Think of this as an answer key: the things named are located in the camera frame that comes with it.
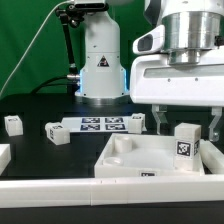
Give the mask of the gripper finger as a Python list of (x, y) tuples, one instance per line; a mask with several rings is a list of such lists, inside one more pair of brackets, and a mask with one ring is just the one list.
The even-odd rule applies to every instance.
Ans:
[(166, 119), (167, 106), (166, 105), (152, 105), (152, 114), (157, 125), (157, 134), (162, 134), (162, 129), (168, 124)]
[(213, 119), (209, 125), (209, 140), (217, 142), (220, 137), (222, 107), (213, 107), (211, 110)]

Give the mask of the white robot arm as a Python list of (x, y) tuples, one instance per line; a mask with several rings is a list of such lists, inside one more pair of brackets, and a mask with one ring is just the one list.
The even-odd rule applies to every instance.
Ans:
[(133, 43), (130, 79), (120, 64), (120, 30), (103, 10), (111, 0), (77, 0), (84, 12), (86, 62), (80, 72), (84, 102), (109, 103), (128, 94), (150, 104), (156, 122), (165, 105), (210, 107), (209, 139), (224, 109), (224, 0), (145, 0), (153, 29)]

